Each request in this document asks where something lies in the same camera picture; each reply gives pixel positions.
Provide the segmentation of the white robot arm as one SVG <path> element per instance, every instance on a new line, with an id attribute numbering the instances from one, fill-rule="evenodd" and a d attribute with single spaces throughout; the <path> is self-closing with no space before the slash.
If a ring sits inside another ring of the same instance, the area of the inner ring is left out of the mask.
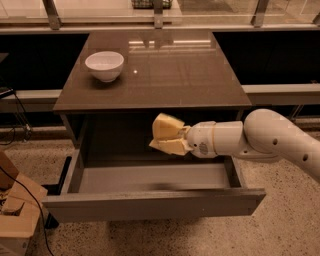
<path id="1" fill-rule="evenodd" d="M 167 154 L 232 156 L 256 162 L 284 158 L 320 182 L 320 141 L 269 109 L 257 109 L 244 121 L 206 121 L 193 126 L 161 113 L 152 124 L 152 134 L 150 146 Z"/>

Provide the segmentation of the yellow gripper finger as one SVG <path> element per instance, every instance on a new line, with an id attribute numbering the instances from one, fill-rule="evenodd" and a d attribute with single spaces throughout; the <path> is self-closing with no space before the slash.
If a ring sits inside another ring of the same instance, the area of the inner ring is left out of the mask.
<path id="1" fill-rule="evenodd" d="M 169 140 L 153 139 L 149 146 L 166 154 L 175 154 L 179 156 L 184 156 L 193 150 L 193 148 L 183 138 Z"/>
<path id="2" fill-rule="evenodd" d="M 160 113 L 152 124 L 153 137 L 157 140 L 183 137 L 191 127 L 171 115 Z"/>

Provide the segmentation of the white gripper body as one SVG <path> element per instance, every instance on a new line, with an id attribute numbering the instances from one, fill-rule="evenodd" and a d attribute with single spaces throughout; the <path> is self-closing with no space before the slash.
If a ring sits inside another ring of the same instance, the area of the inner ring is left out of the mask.
<path id="1" fill-rule="evenodd" d="M 191 153 L 198 158 L 215 158 L 214 148 L 215 122 L 200 122 L 191 127 L 187 133 L 187 143 L 192 148 Z"/>

